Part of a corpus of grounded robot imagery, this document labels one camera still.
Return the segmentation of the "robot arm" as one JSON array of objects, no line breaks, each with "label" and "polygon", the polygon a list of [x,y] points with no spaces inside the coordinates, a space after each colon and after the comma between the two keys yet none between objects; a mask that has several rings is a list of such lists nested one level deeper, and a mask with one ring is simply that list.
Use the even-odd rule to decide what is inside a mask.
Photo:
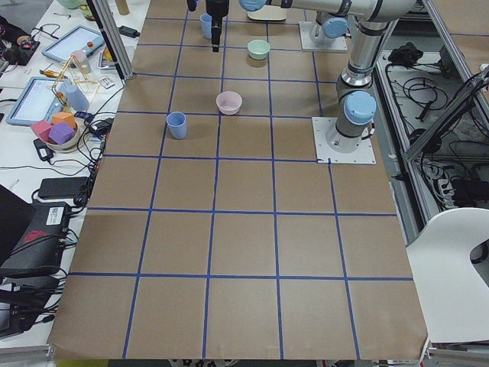
[{"label": "robot arm", "polygon": [[[222,33],[222,20],[228,15],[230,1],[205,1],[206,13],[211,16],[212,51],[218,52]],[[239,1],[240,6],[248,13],[260,13],[263,8],[288,9],[292,1]],[[304,51],[329,53],[347,52],[346,34],[348,33],[348,17],[346,6],[341,5],[338,11],[320,11],[315,9],[314,21],[299,23],[301,46]]]},{"label": "robot arm", "polygon": [[338,77],[336,85],[340,109],[335,130],[343,138],[359,138],[377,108],[374,97],[368,93],[374,66],[389,39],[392,27],[411,10],[415,2],[256,1],[248,8],[258,10],[264,5],[316,11],[316,22],[323,27],[324,13],[331,20],[349,16],[356,19],[348,65]]}]

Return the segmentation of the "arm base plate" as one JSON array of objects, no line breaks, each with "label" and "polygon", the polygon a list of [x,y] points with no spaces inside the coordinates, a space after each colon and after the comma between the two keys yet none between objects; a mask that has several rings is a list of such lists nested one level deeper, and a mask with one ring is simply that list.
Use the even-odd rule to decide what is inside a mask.
[{"label": "arm base plate", "polygon": [[299,27],[301,46],[304,51],[345,54],[348,50],[344,36],[326,37],[322,27],[317,25],[315,21],[301,21]]},{"label": "arm base plate", "polygon": [[316,161],[320,164],[376,164],[368,127],[356,138],[336,130],[337,118],[312,117]]}]

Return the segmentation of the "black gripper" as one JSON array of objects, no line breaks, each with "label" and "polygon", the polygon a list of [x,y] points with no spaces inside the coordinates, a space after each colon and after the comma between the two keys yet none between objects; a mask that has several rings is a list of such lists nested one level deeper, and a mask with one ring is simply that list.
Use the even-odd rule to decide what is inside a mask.
[{"label": "black gripper", "polygon": [[212,52],[218,53],[222,34],[222,18],[228,15],[229,0],[206,0],[206,13],[212,17]]}]

